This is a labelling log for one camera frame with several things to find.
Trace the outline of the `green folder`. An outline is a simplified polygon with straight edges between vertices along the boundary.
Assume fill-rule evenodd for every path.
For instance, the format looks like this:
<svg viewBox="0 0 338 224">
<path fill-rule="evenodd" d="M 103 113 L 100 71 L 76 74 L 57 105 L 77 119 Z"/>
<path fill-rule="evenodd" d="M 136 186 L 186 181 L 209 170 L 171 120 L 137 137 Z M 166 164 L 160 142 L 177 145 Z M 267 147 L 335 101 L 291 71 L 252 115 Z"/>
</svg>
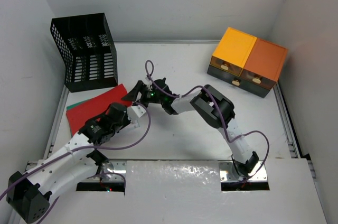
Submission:
<svg viewBox="0 0 338 224">
<path fill-rule="evenodd" d="M 82 102 L 77 102 L 75 104 L 69 105 L 69 106 L 67 106 L 67 110 L 72 109 L 72 108 L 74 108 L 74 107 L 76 107 L 76 106 L 78 106 L 80 104 L 82 104 Z"/>
</svg>

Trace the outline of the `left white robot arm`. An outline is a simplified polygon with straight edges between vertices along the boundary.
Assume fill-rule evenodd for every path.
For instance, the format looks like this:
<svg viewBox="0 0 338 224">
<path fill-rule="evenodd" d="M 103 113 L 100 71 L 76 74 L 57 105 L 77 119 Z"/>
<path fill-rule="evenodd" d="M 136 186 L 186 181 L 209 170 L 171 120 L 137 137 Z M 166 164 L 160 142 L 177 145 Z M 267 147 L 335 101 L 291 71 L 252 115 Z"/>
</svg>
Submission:
<svg viewBox="0 0 338 224">
<path fill-rule="evenodd" d="M 73 137 L 40 165 L 8 179 L 7 203 L 26 223 L 38 221 L 51 202 L 80 181 L 97 174 L 108 163 L 102 144 L 131 123 L 128 108 L 114 102 L 101 114 L 86 121 Z"/>
</svg>

